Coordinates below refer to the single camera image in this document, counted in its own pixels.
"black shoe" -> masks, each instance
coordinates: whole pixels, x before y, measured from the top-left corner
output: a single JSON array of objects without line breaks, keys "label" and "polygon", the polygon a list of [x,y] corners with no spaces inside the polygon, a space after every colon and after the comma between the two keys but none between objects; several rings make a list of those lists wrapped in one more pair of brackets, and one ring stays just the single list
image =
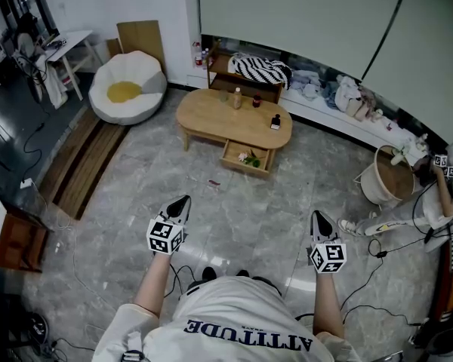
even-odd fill
[{"label": "black shoe", "polygon": [[243,269],[238,274],[236,274],[236,276],[245,276],[245,277],[249,278],[250,274],[248,273],[248,271]]},{"label": "black shoe", "polygon": [[217,273],[212,267],[206,267],[202,273],[202,279],[204,281],[213,281],[217,278]]}]

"laundry basket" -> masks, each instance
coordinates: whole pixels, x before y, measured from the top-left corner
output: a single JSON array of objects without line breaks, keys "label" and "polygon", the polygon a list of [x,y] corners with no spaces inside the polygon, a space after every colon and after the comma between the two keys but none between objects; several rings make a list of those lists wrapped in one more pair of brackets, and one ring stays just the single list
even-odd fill
[{"label": "laundry basket", "polygon": [[406,158],[392,165],[392,146],[381,146],[374,155],[374,162],[361,174],[361,189],[373,204],[397,204],[414,191],[414,176]]}]

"zebra-print blanket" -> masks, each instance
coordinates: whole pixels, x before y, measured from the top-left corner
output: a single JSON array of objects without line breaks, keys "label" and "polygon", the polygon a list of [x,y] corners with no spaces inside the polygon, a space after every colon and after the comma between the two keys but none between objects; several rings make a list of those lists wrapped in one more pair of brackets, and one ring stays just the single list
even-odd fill
[{"label": "zebra-print blanket", "polygon": [[234,57],[232,64],[235,72],[247,79],[261,83],[283,83],[284,88],[290,88],[292,71],[283,62],[259,57]]}]

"open drawer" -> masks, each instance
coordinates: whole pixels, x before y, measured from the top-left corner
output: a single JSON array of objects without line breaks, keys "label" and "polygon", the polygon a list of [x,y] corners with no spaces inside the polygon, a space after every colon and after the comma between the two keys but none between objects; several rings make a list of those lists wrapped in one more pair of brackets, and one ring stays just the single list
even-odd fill
[{"label": "open drawer", "polygon": [[[251,154],[253,152],[260,160],[260,166],[254,167],[251,164],[244,164],[239,161],[239,155],[242,153]],[[260,176],[269,175],[269,162],[273,158],[270,150],[256,148],[244,143],[226,140],[225,148],[223,149],[223,156],[221,162],[223,165],[233,169],[240,169],[245,172],[254,173]]]}]

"coffee table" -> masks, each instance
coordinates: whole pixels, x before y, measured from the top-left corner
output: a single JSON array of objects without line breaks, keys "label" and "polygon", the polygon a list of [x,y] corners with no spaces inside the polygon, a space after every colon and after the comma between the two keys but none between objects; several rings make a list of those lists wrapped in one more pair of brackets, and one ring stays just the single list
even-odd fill
[{"label": "coffee table", "polygon": [[[280,128],[270,128],[272,118],[280,115]],[[275,103],[262,101],[252,106],[252,98],[242,97],[242,107],[233,108],[233,95],[220,101],[218,90],[195,90],[181,101],[176,119],[184,132],[184,149],[188,150],[190,136],[203,137],[225,143],[222,164],[261,176],[268,176],[277,149],[290,140],[292,119],[288,112]],[[253,167],[239,161],[240,153],[253,152],[260,166]]]}]

